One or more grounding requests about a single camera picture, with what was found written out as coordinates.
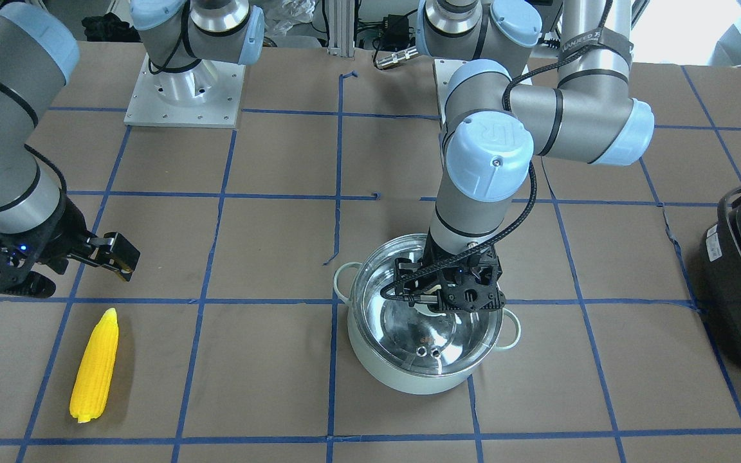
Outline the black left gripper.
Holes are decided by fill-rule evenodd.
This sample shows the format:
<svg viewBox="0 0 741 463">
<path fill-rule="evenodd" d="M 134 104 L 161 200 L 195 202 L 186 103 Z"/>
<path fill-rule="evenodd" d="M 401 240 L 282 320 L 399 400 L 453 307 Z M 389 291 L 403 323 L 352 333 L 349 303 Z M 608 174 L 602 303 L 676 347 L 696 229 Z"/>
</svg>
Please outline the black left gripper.
<svg viewBox="0 0 741 463">
<path fill-rule="evenodd" d="M 427 235 L 423 257 L 394 260 L 394 301 L 410 307 L 426 304 L 433 313 L 499 311 L 505 305 L 505 295 L 497 284 L 502 276 L 497 241 L 492 237 L 454 255 Z"/>
</svg>

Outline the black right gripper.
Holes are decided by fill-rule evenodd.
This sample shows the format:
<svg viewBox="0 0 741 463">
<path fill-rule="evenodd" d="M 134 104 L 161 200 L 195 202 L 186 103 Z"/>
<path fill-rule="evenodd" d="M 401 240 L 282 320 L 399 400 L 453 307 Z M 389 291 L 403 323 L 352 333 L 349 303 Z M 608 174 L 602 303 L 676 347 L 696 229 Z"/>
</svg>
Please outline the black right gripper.
<svg viewBox="0 0 741 463">
<path fill-rule="evenodd" d="M 97 237 L 86 228 L 84 216 L 71 199 L 62 194 L 58 206 L 41 225 L 21 233 L 0 232 L 0 294 L 47 298 L 53 296 L 53 280 L 33 271 L 44 264 L 63 275 L 68 259 L 89 258 L 96 267 L 111 270 L 129 282 L 141 252 L 120 232 Z"/>
</svg>

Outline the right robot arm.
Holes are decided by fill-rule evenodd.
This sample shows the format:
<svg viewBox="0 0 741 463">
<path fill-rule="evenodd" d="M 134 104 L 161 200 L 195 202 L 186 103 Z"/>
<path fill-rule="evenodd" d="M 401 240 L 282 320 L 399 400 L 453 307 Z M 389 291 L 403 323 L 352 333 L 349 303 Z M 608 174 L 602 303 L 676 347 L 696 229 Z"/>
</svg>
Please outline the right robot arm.
<svg viewBox="0 0 741 463">
<path fill-rule="evenodd" d="M 79 60 L 71 32 L 49 12 L 21 2 L 0 9 L 0 294 L 46 298 L 68 261 L 128 281 L 140 252 L 120 233 L 98 237 L 68 197 L 60 170 L 27 145 Z"/>
</svg>

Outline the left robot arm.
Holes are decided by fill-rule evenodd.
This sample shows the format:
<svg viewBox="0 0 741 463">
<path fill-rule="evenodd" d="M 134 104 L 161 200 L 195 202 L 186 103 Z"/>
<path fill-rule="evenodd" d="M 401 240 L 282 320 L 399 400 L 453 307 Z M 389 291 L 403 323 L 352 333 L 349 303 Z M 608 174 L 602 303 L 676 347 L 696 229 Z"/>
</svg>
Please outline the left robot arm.
<svg viewBox="0 0 741 463">
<path fill-rule="evenodd" d="M 433 313 L 498 311 L 497 241 L 535 205 L 533 156 L 629 166 L 655 115 L 630 97 L 632 3 L 565 1 L 558 60 L 524 71 L 544 34 L 526 1 L 423 1 L 420 55 L 462 62 L 441 99 L 442 180 L 423 258 L 394 264 L 379 291 Z"/>
</svg>

